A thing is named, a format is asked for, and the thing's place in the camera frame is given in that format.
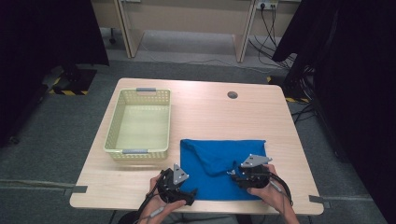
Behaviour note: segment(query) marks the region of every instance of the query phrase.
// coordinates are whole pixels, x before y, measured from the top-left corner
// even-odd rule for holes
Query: person
[[[264,166],[268,167],[269,171],[276,175],[276,169],[272,164],[265,164]],[[160,175],[157,175],[150,179],[150,191],[156,185]],[[285,191],[280,184],[277,184],[274,179],[272,179],[273,183],[268,184],[263,189],[247,189],[247,192],[252,195],[256,195],[262,199],[264,204],[268,204],[275,208],[277,212],[284,218],[287,224],[295,224],[299,223],[297,216],[294,213],[293,208],[291,207],[290,201],[287,198]],[[174,210],[184,206],[186,201],[176,201],[173,203],[165,203],[161,197],[158,195],[158,191],[154,192],[156,195],[148,202],[144,210],[142,211],[139,219],[136,219],[135,223],[139,224],[160,224],[162,223],[166,217],[168,217]],[[119,224],[125,223],[125,220],[130,219],[129,217],[122,217],[119,221]]]

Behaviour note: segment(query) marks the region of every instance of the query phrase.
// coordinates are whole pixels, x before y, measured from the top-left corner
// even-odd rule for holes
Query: blue towel
[[[197,188],[196,200],[258,200],[240,189],[228,171],[250,155],[265,155],[265,140],[190,140],[180,141],[180,167],[188,175],[181,190]]]

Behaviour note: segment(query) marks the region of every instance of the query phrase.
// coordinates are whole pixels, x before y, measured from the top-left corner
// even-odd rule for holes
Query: basket
[[[163,160],[170,128],[170,90],[122,89],[107,133],[105,152],[116,161]]]

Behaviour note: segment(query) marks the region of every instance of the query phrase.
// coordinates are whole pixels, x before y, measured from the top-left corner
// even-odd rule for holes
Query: wall socket
[[[265,4],[264,10],[273,10],[277,9],[278,0],[258,0],[256,8],[258,10],[262,10],[262,4]]]

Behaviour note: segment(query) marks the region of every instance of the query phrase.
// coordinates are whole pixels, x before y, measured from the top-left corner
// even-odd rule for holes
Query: person's left hand
[[[160,178],[161,175],[157,175],[155,177],[152,177],[149,181],[149,192],[152,191],[152,189],[155,187],[158,179]],[[150,224],[155,224],[155,223],[161,223],[169,214],[172,213],[175,209],[178,209],[182,207],[183,205],[186,204],[186,201],[181,200],[181,201],[176,201],[174,203],[165,203],[160,195],[158,195],[158,190],[155,189],[154,191],[154,197],[148,202],[146,205],[145,209],[143,210],[142,214],[140,215],[140,222],[138,223],[150,223]],[[157,209],[163,207],[163,211],[156,215],[155,217],[149,217],[151,213],[156,211]]]

